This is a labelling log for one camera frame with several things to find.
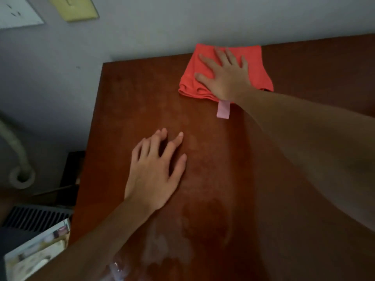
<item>outlet cover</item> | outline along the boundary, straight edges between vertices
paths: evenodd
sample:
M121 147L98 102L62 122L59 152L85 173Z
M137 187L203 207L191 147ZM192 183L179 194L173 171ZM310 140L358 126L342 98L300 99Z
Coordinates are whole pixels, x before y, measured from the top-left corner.
M0 0L0 28L44 23L26 0Z
M75 22L98 18L91 0L49 0L64 21Z

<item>red microfiber towel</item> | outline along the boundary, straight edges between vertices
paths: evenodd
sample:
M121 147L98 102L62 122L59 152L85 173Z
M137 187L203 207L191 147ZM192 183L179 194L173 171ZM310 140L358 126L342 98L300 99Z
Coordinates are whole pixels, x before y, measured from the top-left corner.
M223 51L225 50L224 47L219 47L219 49ZM240 65L241 56L245 57L249 63L249 79L255 88L273 91L272 81L263 67L262 49L260 46L231 47L229 50L234 56L236 56ZM194 77L194 73L201 73L208 78L214 78L212 70L199 59L199 54L212 58L219 65L221 65L221 62L214 51L214 46L197 44L193 56L186 67L185 73L181 78L179 93L187 97L209 99L219 102L219 99L214 96L205 85L199 83ZM217 116L221 118L229 118L229 105L230 103L225 101L219 104Z

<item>yellow switch plate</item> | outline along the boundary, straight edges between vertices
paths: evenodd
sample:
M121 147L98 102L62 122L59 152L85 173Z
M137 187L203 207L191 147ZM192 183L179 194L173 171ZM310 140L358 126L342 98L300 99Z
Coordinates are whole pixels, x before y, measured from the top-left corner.
M91 0L49 0L58 10L63 20L74 22L98 18Z

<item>pink tag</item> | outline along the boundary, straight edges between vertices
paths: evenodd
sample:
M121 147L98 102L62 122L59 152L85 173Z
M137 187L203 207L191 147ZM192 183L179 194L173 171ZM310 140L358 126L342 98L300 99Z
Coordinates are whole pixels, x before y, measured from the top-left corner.
M216 117L229 119L229 113L231 110L231 102L228 100L220 100L218 104L218 113Z

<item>brown tabletop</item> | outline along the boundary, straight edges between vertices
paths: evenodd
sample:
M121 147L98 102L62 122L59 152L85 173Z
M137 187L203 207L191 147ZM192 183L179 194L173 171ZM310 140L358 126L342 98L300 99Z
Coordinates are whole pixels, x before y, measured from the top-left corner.
M275 92L375 116L375 36L264 46ZM178 94L190 54L105 63L71 241L122 200L130 153L185 133L181 184L122 248L128 280L374 280L375 234L325 199L239 107Z

